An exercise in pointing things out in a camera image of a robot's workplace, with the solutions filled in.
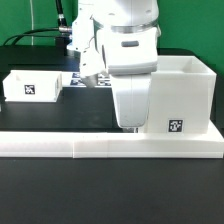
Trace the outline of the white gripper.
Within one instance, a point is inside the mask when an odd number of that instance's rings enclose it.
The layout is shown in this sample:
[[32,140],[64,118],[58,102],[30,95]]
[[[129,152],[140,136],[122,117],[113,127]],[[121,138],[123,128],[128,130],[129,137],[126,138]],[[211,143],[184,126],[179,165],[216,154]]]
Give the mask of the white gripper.
[[118,126],[142,127],[148,116],[151,75],[111,75],[110,82]]

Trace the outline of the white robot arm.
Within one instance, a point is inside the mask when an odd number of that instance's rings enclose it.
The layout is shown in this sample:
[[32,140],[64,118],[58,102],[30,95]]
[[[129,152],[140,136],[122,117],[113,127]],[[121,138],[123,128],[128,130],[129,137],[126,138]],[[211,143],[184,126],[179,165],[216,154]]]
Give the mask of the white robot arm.
[[117,124],[144,126],[149,113],[151,74],[157,70],[157,0],[77,0],[68,48],[80,57],[84,85],[110,80]]

